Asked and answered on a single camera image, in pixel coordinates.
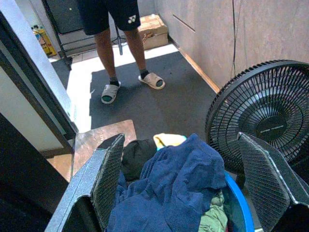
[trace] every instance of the fabric pile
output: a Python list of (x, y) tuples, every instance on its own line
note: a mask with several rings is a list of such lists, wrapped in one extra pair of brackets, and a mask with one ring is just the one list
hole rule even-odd
[(225, 185), (221, 156), (193, 134), (156, 152), (128, 187), (120, 173), (107, 231), (225, 232)]

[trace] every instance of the cardboard box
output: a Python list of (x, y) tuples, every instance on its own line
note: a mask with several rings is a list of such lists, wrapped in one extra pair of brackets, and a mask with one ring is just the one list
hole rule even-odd
[(141, 17), (140, 23), (139, 32), (144, 50), (168, 44), (168, 27), (164, 25), (158, 15)]

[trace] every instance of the person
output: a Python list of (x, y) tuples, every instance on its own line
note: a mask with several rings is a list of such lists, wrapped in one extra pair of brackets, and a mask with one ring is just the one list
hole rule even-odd
[(108, 12), (116, 26), (126, 35), (130, 51), (140, 70), (138, 79), (154, 89), (164, 88), (164, 80), (155, 73), (148, 72), (146, 67), (143, 44), (138, 32), (140, 14), (137, 0), (77, 0), (77, 3), (85, 34), (95, 36), (98, 56), (110, 77), (110, 83), (105, 86), (101, 95), (104, 104), (111, 104), (115, 100), (121, 85), (114, 65)]

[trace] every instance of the yellow cloth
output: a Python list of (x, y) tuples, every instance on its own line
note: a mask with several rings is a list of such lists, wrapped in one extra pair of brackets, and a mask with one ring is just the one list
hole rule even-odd
[(198, 232), (225, 232), (227, 216), (223, 203), (224, 196), (220, 191), (212, 198), (210, 209), (201, 217)]
[(154, 142), (157, 148), (165, 146), (178, 146), (186, 140), (186, 137), (179, 134), (157, 134), (154, 136)]

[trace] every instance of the sunlight on floor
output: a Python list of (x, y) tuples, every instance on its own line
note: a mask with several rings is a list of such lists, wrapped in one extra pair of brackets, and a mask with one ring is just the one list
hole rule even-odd
[[(115, 67), (135, 62), (127, 44), (123, 45), (122, 56), (119, 54), (118, 46), (113, 46), (113, 51)], [(173, 44), (168, 44), (163, 47), (145, 51), (145, 58), (151, 59), (174, 52), (178, 52), (178, 49)], [(92, 81), (92, 72), (100, 70), (104, 70), (104, 67), (96, 50), (79, 54), (73, 58), (67, 93), (72, 103), (76, 106), (74, 122), (81, 133), (91, 130), (91, 116), (89, 115), (91, 99), (90, 85)]]

